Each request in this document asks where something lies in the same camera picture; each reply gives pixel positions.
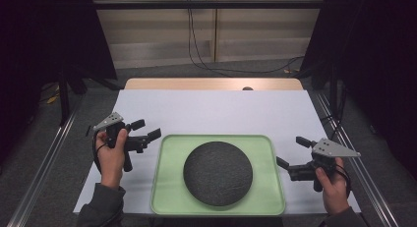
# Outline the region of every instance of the dark sleeve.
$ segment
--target dark sleeve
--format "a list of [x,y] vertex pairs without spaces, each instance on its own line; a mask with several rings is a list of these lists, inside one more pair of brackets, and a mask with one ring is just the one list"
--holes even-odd
[[121,187],[116,191],[95,184],[91,202],[81,209],[77,226],[121,226],[125,194]]
[[329,216],[325,219],[325,223],[328,227],[366,227],[364,220],[353,211],[352,207]]

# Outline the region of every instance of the human hand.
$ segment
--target human hand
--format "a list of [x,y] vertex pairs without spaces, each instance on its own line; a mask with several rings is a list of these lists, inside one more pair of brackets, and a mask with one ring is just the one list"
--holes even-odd
[[[335,160],[337,165],[343,167],[343,160],[340,157]],[[346,181],[341,175],[335,172],[330,180],[325,170],[319,167],[316,169],[316,176],[323,187],[323,202],[328,214],[334,215],[349,208]]]
[[105,144],[107,134],[99,132],[95,141],[95,149],[101,167],[101,185],[117,190],[120,186],[120,180],[123,176],[123,164],[125,163],[124,146],[128,132],[125,129],[120,130],[117,136],[116,145],[110,148]]

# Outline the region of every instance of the dark gray round cushion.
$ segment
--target dark gray round cushion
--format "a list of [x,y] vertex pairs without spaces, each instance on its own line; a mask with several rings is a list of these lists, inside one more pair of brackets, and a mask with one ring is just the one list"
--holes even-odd
[[251,188],[252,165],[246,154],[227,142],[207,142],[195,148],[184,164],[184,182],[205,204],[225,206]]

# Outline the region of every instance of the light green tray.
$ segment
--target light green tray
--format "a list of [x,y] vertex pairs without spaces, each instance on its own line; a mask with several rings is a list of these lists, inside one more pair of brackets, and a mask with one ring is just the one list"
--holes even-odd
[[[239,147],[248,156],[254,172],[249,192],[228,206],[200,202],[190,194],[184,183],[183,168],[188,155],[197,146],[214,141],[229,142]],[[163,215],[278,215],[285,208],[285,200],[275,162],[272,144],[265,136],[166,136],[159,152],[151,208]]]

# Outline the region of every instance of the black cable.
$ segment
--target black cable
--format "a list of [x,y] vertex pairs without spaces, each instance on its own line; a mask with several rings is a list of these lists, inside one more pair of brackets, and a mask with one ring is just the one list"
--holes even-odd
[[[291,58],[291,59],[289,59],[289,60],[288,60],[287,64],[285,64],[284,66],[279,67],[279,68],[277,68],[277,69],[272,69],[272,70],[263,71],[263,72],[249,72],[249,71],[244,71],[244,70],[223,69],[223,68],[210,68],[210,67],[208,67],[208,66],[204,63],[203,59],[201,58],[200,51],[199,51],[199,48],[198,48],[198,46],[197,46],[196,35],[195,35],[195,32],[194,32],[194,18],[193,18],[193,11],[192,11],[191,9],[188,9],[188,14],[189,14],[189,16],[188,16],[188,17],[189,17],[189,19],[188,19],[188,21],[189,21],[188,53],[189,53],[190,59],[191,59],[191,61],[193,62],[193,64],[194,64],[195,66],[197,66],[197,67],[201,68],[201,69],[210,70],[210,71],[213,71],[213,72],[215,72],[215,73],[218,73],[218,74],[221,74],[221,75],[223,75],[223,76],[225,76],[225,77],[229,77],[229,78],[230,78],[231,76],[225,75],[225,74],[220,73],[220,72],[217,72],[217,71],[235,72],[235,73],[247,73],[247,74],[251,74],[251,73],[253,73],[253,74],[267,74],[267,73],[272,73],[272,72],[277,72],[277,71],[280,71],[280,70],[282,70],[282,69],[284,69],[284,68],[286,68],[286,67],[289,67],[292,63],[294,63],[294,62],[295,62],[295,61],[297,61],[298,59],[302,59],[302,58],[304,58],[304,56],[298,56],[298,57]],[[204,65],[204,67],[199,66],[197,63],[195,63],[195,62],[194,62],[194,60],[193,60],[193,58],[192,58],[192,56],[191,56],[191,33],[193,34],[193,38],[194,38],[194,45],[195,45],[195,47],[196,47],[197,54],[198,54],[198,56],[199,56],[199,60],[200,60],[200,62]]]
[[331,137],[330,137],[331,141],[333,140],[334,135],[337,133],[337,131],[341,127],[341,121],[343,119],[343,112],[344,112],[344,106],[345,106],[345,103],[346,103],[346,97],[347,97],[347,90],[346,90],[346,86],[343,85],[342,95],[341,95],[339,106],[338,106],[337,112],[336,112],[338,114],[338,120],[337,120],[337,123],[336,123],[336,127],[334,128],[333,133],[331,134]]
[[341,171],[339,171],[337,169],[334,170],[337,174],[339,174],[340,176],[342,176],[344,178],[344,180],[346,181],[346,197],[349,198],[350,191],[352,190],[350,176],[349,176],[349,174],[347,173],[347,171],[343,167],[341,167],[341,166],[339,166],[337,164],[336,164],[336,167],[340,168],[343,171],[343,172],[341,172]]
[[95,166],[97,167],[98,171],[101,174],[100,161],[98,160],[97,149],[95,148],[95,142],[97,141],[98,132],[99,131],[94,132],[94,135],[92,136],[92,157],[93,157]]
[[320,121],[322,122],[322,126],[324,127],[328,122],[330,122],[331,120],[333,120],[333,116],[329,115],[326,116],[324,118],[321,118]]
[[[200,57],[200,52],[199,52],[199,48],[197,47],[196,35],[195,35],[195,33],[194,33],[194,21],[193,21],[193,15],[192,15],[192,13],[193,13],[193,12],[191,11],[191,9],[188,9],[188,55],[190,56],[190,60],[191,60],[191,62],[192,62],[192,63],[193,63],[196,67],[198,67],[198,68],[201,68],[201,69],[204,69],[204,70],[209,70],[209,71],[212,71],[212,72],[214,72],[214,73],[217,73],[217,74],[220,74],[220,75],[223,75],[223,76],[225,76],[225,77],[230,78],[230,76],[228,76],[228,75],[226,75],[226,74],[216,72],[216,71],[214,71],[213,69],[209,68],[208,66],[206,66],[206,64],[205,64],[205,63],[203,62],[203,60],[201,59],[201,57]],[[195,44],[195,46],[196,46],[196,50],[197,50],[197,53],[198,53],[198,55],[199,55],[200,61],[202,62],[202,64],[204,65],[204,67],[199,66],[196,62],[194,62],[193,57],[191,56],[191,32],[193,32],[193,36],[194,36],[194,44]]]

